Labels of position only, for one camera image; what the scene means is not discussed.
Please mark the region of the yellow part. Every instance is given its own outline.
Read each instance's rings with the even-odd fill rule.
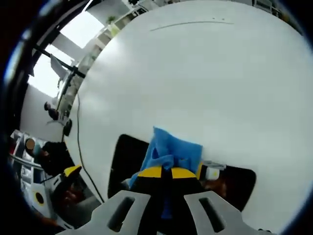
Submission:
[[[76,169],[81,168],[80,165],[75,165],[75,166],[71,166],[68,167],[64,170],[64,174],[66,177],[68,177],[73,171],[75,171]]]
[[[203,163],[200,162],[197,173],[196,173],[196,177],[199,180],[200,179],[200,174],[201,174],[201,168],[202,168]]]
[[[172,176],[173,179],[185,179],[196,177],[196,175],[192,173],[190,170],[178,167],[172,168]]]
[[[160,166],[154,166],[141,171],[138,176],[148,178],[161,178],[162,168]]]

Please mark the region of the white wall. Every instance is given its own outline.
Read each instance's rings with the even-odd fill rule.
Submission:
[[[46,141],[61,141],[63,127],[59,123],[46,125],[51,118],[44,110],[44,103],[51,97],[28,85],[24,98],[20,130]]]
[[[121,0],[105,0],[88,10],[104,26],[107,25],[106,22],[109,16],[118,18],[128,11],[128,7]]]

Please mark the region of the small white object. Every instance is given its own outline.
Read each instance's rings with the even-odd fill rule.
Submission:
[[[54,106],[56,106],[57,103],[58,103],[58,97],[52,98],[51,103],[52,103]]]
[[[220,170],[208,167],[206,169],[205,178],[207,180],[217,180],[220,176]]]
[[[51,55],[51,68],[56,72],[56,74],[60,77],[60,79],[64,79],[67,75],[67,70],[63,68],[60,62]]]

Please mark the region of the window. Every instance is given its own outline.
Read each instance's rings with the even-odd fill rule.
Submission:
[[[73,58],[69,57],[53,45],[48,45],[46,47],[46,51],[68,65],[71,65],[73,61]],[[58,94],[59,79],[59,76],[51,68],[50,58],[48,56],[41,55],[34,66],[34,76],[29,77],[28,83],[42,93],[45,93],[50,97],[56,97]]]
[[[84,48],[103,27],[103,24],[101,24],[92,14],[85,11],[65,25],[60,32],[73,41],[77,46]]]

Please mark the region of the black cable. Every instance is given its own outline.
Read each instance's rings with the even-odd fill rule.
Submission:
[[[78,91],[77,91],[77,98],[78,98],[78,109],[77,109],[77,144],[78,144],[78,150],[79,150],[79,157],[80,157],[80,162],[82,163],[82,167],[83,169],[85,170],[86,174],[88,175],[92,185],[94,186],[94,188],[96,189],[97,191],[97,194],[99,195],[102,203],[104,203],[104,200],[101,196],[101,194],[99,193],[99,190],[98,188],[96,187],[96,184],[94,183],[94,181],[92,180],[91,176],[89,175],[89,173],[87,172],[85,166],[84,166],[84,162],[83,162],[83,158],[82,158],[82,151],[80,149],[80,144],[79,144],[79,110],[80,110],[80,98],[79,98],[79,94],[78,94]]]
[[[39,184],[42,184],[43,182],[46,182],[46,181],[48,181],[48,180],[51,180],[52,178],[54,178],[54,177],[56,177],[56,176],[58,176],[58,175],[51,176],[51,177],[48,178],[48,179],[42,180],[42,181],[39,182]]]

